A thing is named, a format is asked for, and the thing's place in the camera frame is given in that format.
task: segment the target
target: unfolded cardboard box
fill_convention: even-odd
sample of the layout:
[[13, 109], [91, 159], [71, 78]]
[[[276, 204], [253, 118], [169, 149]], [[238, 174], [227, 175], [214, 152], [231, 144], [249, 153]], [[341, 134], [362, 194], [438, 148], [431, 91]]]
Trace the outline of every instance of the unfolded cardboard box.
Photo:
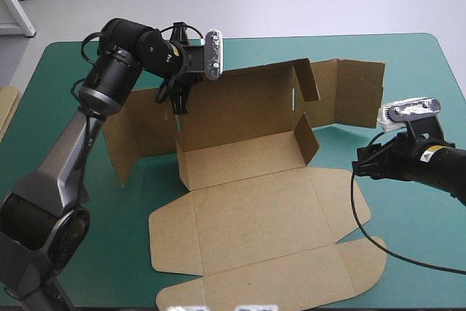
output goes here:
[[[369, 74], [375, 83], [368, 89], [343, 88], [351, 77], [355, 89], [364, 86], [369, 65], [330, 60], [311, 69], [302, 59], [227, 71], [217, 82], [193, 86], [179, 131], [169, 104], [153, 102], [155, 90], [132, 92], [107, 121], [104, 134], [122, 183], [139, 158], [176, 149], [181, 180], [191, 190], [149, 219], [154, 268], [204, 276], [162, 290], [161, 310], [177, 304], [305, 310], [356, 296], [379, 279], [384, 253], [365, 240], [336, 244], [356, 228], [350, 174], [307, 167], [319, 147], [312, 125], [373, 124], [383, 64], [376, 64], [382, 76]], [[368, 90], [379, 99], [348, 117], [342, 106]], [[366, 222], [370, 210], [359, 189], [356, 200]]]

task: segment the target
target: yellow sticker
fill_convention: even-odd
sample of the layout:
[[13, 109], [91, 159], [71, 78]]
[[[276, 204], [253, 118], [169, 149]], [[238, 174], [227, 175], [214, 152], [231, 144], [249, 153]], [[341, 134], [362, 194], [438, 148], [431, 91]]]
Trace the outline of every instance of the yellow sticker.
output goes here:
[[431, 146], [428, 149], [424, 151], [424, 153], [421, 156], [421, 162], [426, 162], [428, 163], [430, 161], [430, 158], [436, 153], [439, 149], [444, 149], [446, 146], [440, 146], [440, 145], [435, 145]]
[[173, 48], [173, 53], [175, 54], [175, 56], [179, 56], [180, 52], [178, 51], [178, 48], [173, 44], [171, 44], [171, 46]]

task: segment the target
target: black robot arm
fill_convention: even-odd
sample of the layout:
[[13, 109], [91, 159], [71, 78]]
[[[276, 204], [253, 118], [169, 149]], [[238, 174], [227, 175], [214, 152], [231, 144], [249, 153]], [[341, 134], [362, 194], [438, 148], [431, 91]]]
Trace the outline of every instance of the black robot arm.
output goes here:
[[466, 205], [466, 151], [445, 141], [436, 115], [441, 110], [434, 98], [415, 98], [383, 106], [379, 121], [386, 131], [402, 127], [385, 145], [358, 149], [352, 163], [356, 176], [374, 180], [391, 178], [415, 181], [441, 189]]
[[[73, 310], [57, 276], [90, 228], [90, 214], [81, 206], [89, 199], [83, 184], [87, 156], [101, 125], [121, 109], [142, 70], [164, 79], [156, 100], [170, 97], [176, 114], [187, 112], [190, 87], [202, 73], [219, 78], [221, 33], [210, 31], [205, 43], [190, 45], [187, 28], [175, 23], [167, 41], [163, 31], [114, 19], [83, 41], [82, 55], [92, 70], [73, 86], [78, 111], [39, 168], [18, 180], [0, 204], [0, 282], [24, 310]], [[84, 45], [95, 37], [93, 63]]]

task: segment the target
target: green tabletop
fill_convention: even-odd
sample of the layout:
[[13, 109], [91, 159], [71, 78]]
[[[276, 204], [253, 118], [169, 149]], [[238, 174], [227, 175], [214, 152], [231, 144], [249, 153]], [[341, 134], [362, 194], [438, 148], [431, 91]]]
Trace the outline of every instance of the green tabletop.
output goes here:
[[[0, 143], [0, 193], [33, 171], [76, 110], [71, 83], [90, 70], [80, 43], [51, 44], [44, 51], [12, 124]], [[88, 50], [95, 51], [95, 43]], [[433, 96], [448, 141], [466, 148], [466, 104], [437, 40], [429, 34], [227, 39], [225, 68], [309, 57], [384, 61], [384, 102]], [[144, 74], [137, 87], [159, 79]], [[331, 125], [316, 130], [321, 144], [311, 166], [350, 169], [357, 147], [378, 130]], [[186, 193], [176, 156], [141, 160], [120, 187], [103, 136], [85, 179], [92, 226], [60, 276], [78, 306], [153, 307], [157, 292], [193, 276], [156, 272], [149, 255], [149, 214]], [[445, 192], [390, 180], [359, 179], [372, 209], [366, 229], [388, 247], [433, 264], [466, 269], [466, 208]], [[348, 187], [348, 205], [350, 188]], [[361, 237], [353, 232], [345, 240]], [[14, 305], [3, 291], [0, 304]], [[422, 269], [391, 257], [380, 281], [363, 295], [335, 307], [464, 307], [466, 277]]]

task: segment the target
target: white floor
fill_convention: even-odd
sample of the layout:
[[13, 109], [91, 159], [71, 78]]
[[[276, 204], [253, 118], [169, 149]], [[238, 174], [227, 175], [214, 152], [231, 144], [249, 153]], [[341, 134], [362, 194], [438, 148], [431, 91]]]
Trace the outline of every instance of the white floor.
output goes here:
[[[124, 17], [154, 27], [182, 20], [203, 32], [219, 28], [227, 38], [427, 32], [438, 38], [466, 92], [465, 0], [27, 0], [22, 5], [37, 35], [13, 71], [11, 84], [21, 90], [49, 43], [82, 40], [113, 17]], [[0, 37], [5, 56], [9, 45], [2, 42]]]

